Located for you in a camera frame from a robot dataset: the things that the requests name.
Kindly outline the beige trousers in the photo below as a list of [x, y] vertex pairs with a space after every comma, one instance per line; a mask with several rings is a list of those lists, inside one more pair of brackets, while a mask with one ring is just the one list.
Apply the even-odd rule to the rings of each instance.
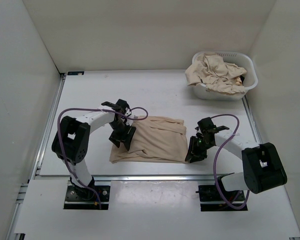
[[149, 116], [134, 121], [136, 128], [130, 149], [113, 146], [109, 161], [146, 163], [185, 163], [188, 153], [187, 128], [184, 120]]

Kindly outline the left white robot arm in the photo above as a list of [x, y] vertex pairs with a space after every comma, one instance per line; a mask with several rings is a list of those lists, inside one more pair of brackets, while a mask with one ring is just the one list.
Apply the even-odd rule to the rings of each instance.
[[100, 196], [95, 189], [95, 180], [85, 162], [90, 134], [109, 124], [112, 128], [109, 140], [117, 148], [124, 145], [128, 151], [136, 131], [132, 126], [136, 118], [132, 116], [129, 104], [122, 99], [116, 103], [105, 101], [97, 109], [83, 108], [82, 111], [88, 113], [77, 118], [62, 117], [66, 112], [79, 110], [68, 108], [59, 114], [57, 133], [51, 149], [66, 165], [75, 193], [83, 200], [100, 202]]

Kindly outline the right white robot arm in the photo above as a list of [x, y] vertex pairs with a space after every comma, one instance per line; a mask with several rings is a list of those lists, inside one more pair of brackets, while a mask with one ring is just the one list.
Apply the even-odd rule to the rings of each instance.
[[214, 193], [220, 200], [228, 199], [234, 191], [259, 194], [287, 183], [287, 174], [272, 143], [247, 140], [224, 125], [196, 127], [196, 130], [196, 135], [190, 138], [187, 163], [203, 161], [212, 147], [225, 149], [242, 161], [242, 172], [216, 177]]

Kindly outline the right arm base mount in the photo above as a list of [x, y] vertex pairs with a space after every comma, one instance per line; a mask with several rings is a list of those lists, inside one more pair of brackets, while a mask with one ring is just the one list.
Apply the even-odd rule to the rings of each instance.
[[[242, 209], [233, 209], [221, 198], [217, 187], [213, 185], [199, 185], [196, 191], [199, 194], [201, 212], [235, 212], [248, 211], [245, 206]], [[225, 198], [234, 206], [239, 207], [246, 199], [243, 191], [230, 191], [224, 194]]]

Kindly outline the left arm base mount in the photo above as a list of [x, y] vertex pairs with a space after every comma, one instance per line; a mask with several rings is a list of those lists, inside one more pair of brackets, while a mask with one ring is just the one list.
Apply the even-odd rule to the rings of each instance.
[[67, 184], [67, 189], [64, 197], [63, 208], [65, 210], [108, 210], [110, 201], [110, 185], [95, 185], [95, 191], [98, 193], [101, 205], [98, 198], [91, 190], [79, 190], [70, 182]]

